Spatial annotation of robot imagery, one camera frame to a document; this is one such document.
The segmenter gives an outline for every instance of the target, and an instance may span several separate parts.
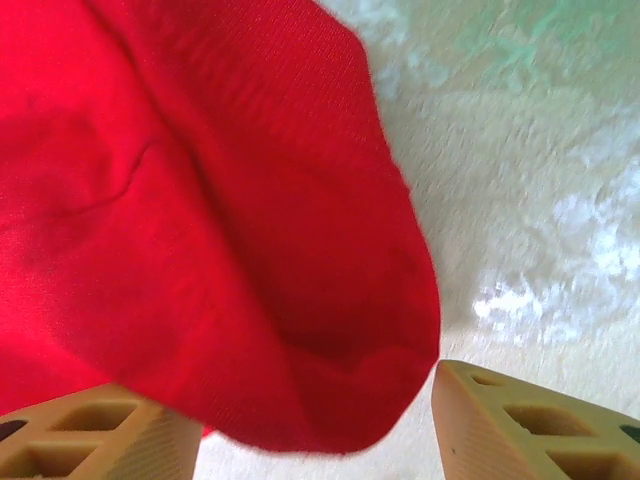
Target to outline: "marble floor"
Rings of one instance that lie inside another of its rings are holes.
[[[640,2],[323,0],[366,43],[443,356],[640,417]],[[212,436],[197,480],[441,480],[431,385],[345,459]]]

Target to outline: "green stain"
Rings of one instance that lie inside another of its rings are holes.
[[[489,86],[549,87],[553,77],[570,80],[630,54],[637,10],[636,0],[521,0],[506,9],[491,0],[455,45],[467,62],[491,56],[482,76]]]

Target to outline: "red fabric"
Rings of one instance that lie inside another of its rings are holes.
[[[0,413],[115,381],[276,450],[379,440],[438,356],[365,53],[309,0],[5,0]]]

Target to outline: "white floor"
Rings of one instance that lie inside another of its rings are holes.
[[[324,0],[370,52],[440,277],[443,355],[640,417],[637,0]],[[197,480],[441,480],[430,385],[370,451],[212,436]]]

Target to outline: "red sock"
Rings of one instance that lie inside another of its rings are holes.
[[[8,0],[0,413],[115,381],[271,450],[379,440],[438,356],[365,53],[310,0]]]

